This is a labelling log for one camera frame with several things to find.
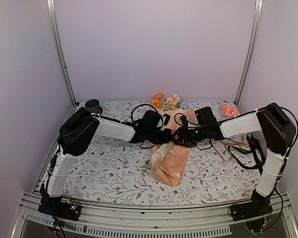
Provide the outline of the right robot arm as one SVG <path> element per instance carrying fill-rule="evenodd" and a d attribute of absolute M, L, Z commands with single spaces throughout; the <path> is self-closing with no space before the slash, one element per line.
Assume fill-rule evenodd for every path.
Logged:
<path fill-rule="evenodd" d="M 251 202 L 247 204 L 249 215 L 258 216 L 276 191 L 290 152 L 298 139 L 298 119 L 289 109 L 276 103 L 222 121 L 215 118 L 209 107 L 196 110 L 195 117 L 196 126 L 181 125 L 174 133 L 180 145 L 192 147 L 205 139 L 220 141 L 238 135 L 262 135 L 266 158 L 260 170 L 260 181 L 252 193 Z"/>

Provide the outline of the peach wrapping paper sheet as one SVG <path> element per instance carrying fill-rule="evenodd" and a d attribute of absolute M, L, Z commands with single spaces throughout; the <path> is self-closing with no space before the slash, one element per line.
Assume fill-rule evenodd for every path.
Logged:
<path fill-rule="evenodd" d="M 190 122 L 196 122 L 193 110 L 176 109 L 164 112 L 159 109 L 160 114 L 170 116 L 165 128 L 174 133 L 180 127 L 180 115 L 184 114 Z M 163 145 L 155 145 L 151 148 L 149 166 L 155 180 L 171 187 L 179 185 L 186 162 L 190 154 L 190 148 L 169 142 Z"/>

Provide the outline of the orange fake flower stem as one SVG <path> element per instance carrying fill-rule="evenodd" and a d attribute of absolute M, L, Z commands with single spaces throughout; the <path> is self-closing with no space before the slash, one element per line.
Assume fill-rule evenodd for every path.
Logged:
<path fill-rule="evenodd" d="M 179 103 L 181 101 L 181 97 L 177 94 L 173 94 L 169 97 L 164 97 L 162 93 L 158 93 L 153 96 L 150 104 L 156 108 L 161 109 L 163 111 L 171 111 L 179 109 Z"/>

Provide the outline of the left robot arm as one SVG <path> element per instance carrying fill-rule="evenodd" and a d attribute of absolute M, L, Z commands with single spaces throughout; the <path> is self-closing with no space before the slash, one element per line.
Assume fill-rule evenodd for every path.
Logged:
<path fill-rule="evenodd" d="M 167 144 L 172 132 L 165 128 L 168 115 L 146 111 L 138 120 L 120 121 L 102 115 L 100 108 L 79 108 L 60 128 L 58 148 L 50 161 L 48 179 L 42 184 L 41 204 L 53 215 L 64 211 L 62 190 L 74 160 L 86 152 L 94 136 L 115 138 L 129 143 Z"/>

